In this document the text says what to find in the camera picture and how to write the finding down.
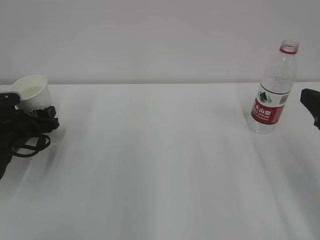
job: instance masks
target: table surface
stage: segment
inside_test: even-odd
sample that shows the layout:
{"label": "table surface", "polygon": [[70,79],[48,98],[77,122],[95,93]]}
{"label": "table surface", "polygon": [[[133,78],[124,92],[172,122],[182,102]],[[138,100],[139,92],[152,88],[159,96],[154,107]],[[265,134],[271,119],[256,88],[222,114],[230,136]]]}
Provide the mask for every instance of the table surface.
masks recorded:
{"label": "table surface", "polygon": [[295,84],[269,135],[246,124],[256,83],[49,88],[61,125],[0,181],[1,239],[320,239],[320,131],[300,103],[319,82]]}

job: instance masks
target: cup rim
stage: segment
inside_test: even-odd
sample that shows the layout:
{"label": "cup rim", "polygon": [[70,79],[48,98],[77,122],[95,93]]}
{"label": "cup rim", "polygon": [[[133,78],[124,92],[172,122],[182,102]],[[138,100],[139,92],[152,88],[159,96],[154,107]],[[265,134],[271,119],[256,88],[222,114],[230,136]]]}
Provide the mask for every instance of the cup rim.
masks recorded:
{"label": "cup rim", "polygon": [[43,79],[44,79],[44,85],[43,85],[43,87],[42,87],[36,94],[34,94],[34,95],[32,95],[32,96],[30,96],[30,97],[28,97],[28,98],[26,98],[26,99],[20,99],[20,102],[22,102],[22,101],[27,101],[27,100],[30,100],[30,99],[36,97],[36,96],[37,96],[39,93],[41,93],[42,90],[45,89],[45,87],[48,85],[48,79],[47,79],[45,76],[42,76],[42,75],[30,75],[30,76],[25,76],[25,77],[20,78],[19,80],[15,81],[15,82],[12,84],[12,86],[11,86],[11,90],[14,91],[14,89],[13,89],[14,86],[18,85],[18,84],[19,84],[20,82],[22,82],[23,80],[25,80],[25,79],[27,79],[27,78],[32,78],[32,77],[41,77],[41,78],[43,78]]}

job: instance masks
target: white tabletop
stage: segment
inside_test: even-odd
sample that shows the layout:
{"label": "white tabletop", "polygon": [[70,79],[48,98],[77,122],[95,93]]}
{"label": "white tabletop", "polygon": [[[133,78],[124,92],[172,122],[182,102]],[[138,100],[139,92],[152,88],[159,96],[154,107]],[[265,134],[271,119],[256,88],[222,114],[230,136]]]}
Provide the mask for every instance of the white tabletop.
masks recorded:
{"label": "white tabletop", "polygon": [[255,83],[49,88],[61,126],[0,180],[1,239],[320,239],[320,83],[270,135],[246,124]]}

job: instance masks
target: red bottle label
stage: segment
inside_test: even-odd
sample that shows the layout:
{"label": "red bottle label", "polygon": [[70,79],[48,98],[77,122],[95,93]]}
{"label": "red bottle label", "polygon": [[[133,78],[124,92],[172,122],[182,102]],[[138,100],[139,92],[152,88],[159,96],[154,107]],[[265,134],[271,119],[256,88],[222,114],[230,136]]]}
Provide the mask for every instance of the red bottle label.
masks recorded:
{"label": "red bottle label", "polygon": [[289,92],[284,94],[266,90],[260,85],[251,111],[252,117],[262,124],[276,124],[285,107]]}

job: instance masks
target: white wall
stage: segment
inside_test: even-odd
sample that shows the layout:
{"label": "white wall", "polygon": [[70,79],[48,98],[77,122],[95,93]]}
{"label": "white wall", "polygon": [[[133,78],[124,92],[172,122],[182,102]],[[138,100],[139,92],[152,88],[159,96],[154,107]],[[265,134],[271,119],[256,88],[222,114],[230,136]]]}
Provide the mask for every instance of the white wall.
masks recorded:
{"label": "white wall", "polygon": [[287,36],[320,79],[319,0],[0,0],[0,83],[257,82]]}

